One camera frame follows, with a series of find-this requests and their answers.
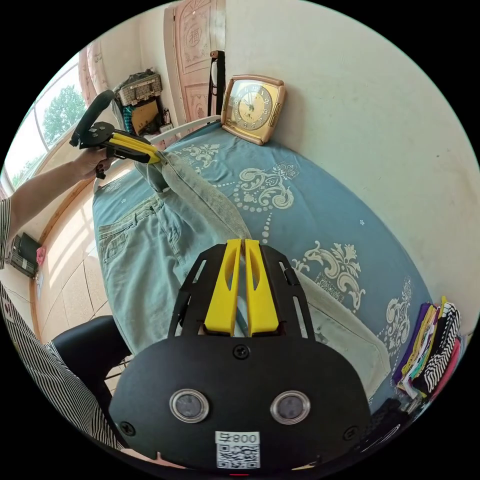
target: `basket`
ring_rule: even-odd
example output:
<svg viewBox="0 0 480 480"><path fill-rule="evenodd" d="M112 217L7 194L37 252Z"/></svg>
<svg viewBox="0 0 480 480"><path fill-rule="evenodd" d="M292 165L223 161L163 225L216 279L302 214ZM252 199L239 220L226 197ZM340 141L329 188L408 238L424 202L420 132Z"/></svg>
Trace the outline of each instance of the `basket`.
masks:
<svg viewBox="0 0 480 480"><path fill-rule="evenodd" d="M156 73L123 86L118 92L118 96L121 104L127 107L128 105L136 105L138 102L148 100L151 97L158 97L161 92L162 83L160 82L160 75Z"/></svg>

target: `window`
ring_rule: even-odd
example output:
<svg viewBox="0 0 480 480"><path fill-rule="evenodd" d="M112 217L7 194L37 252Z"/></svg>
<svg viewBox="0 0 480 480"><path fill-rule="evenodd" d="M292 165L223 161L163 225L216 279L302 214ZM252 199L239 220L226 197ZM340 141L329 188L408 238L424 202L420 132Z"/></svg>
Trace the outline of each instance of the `window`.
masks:
<svg viewBox="0 0 480 480"><path fill-rule="evenodd" d="M18 128L3 167L9 190L15 190L35 173L86 109L77 53L48 82Z"/></svg>

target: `light blue jeans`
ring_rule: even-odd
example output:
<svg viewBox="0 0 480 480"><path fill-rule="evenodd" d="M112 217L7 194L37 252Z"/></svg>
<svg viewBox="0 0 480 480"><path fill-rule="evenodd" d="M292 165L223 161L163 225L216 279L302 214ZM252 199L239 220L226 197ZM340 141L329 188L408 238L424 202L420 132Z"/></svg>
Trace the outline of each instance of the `light blue jeans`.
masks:
<svg viewBox="0 0 480 480"><path fill-rule="evenodd" d="M177 293L204 250L251 238L237 208L173 153L136 164L152 196L97 231L97 249L113 317L133 354L167 336ZM390 372L387 349L353 313L302 273L317 339L355 367L371 397ZM246 333L245 277L240 277L236 335Z"/></svg>

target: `person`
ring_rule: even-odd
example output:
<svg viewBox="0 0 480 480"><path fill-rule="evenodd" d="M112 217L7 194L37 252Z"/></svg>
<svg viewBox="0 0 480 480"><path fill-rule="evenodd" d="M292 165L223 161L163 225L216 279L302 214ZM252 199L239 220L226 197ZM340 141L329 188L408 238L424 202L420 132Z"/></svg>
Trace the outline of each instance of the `person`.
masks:
<svg viewBox="0 0 480 480"><path fill-rule="evenodd" d="M0 201L0 269L4 268L8 247L22 226L75 184L93 178L97 166L106 171L111 163L112 159L106 157L106 149L86 149L75 160L34 176L21 185L11 197ZM150 460L124 448L109 425L95 395L67 367L53 342L42 344L35 336L11 302L7 289L1 282L0 295L0 309L7 331L25 368L41 392L64 418L80 431L110 448L146 461L179 467L163 460L160 454L157 460Z"/></svg>

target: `bed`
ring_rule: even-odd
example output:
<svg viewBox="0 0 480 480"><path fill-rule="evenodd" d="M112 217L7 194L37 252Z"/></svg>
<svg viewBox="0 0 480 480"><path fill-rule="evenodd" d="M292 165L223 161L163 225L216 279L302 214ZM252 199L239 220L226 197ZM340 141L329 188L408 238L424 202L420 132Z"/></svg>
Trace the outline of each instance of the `bed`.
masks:
<svg viewBox="0 0 480 480"><path fill-rule="evenodd" d="M257 146L237 138L218 117L202 120L208 121L166 150L236 205L254 239L284 253L297 271L350 309L386 346L393 372L421 304L432 301L402 245L356 195L312 161L275 141ZM199 125L197 120L181 129ZM96 182L94 188L95 226L116 221L152 194L136 169L121 183L98 189ZM395 396L388 377L369 400L372 412Z"/></svg>

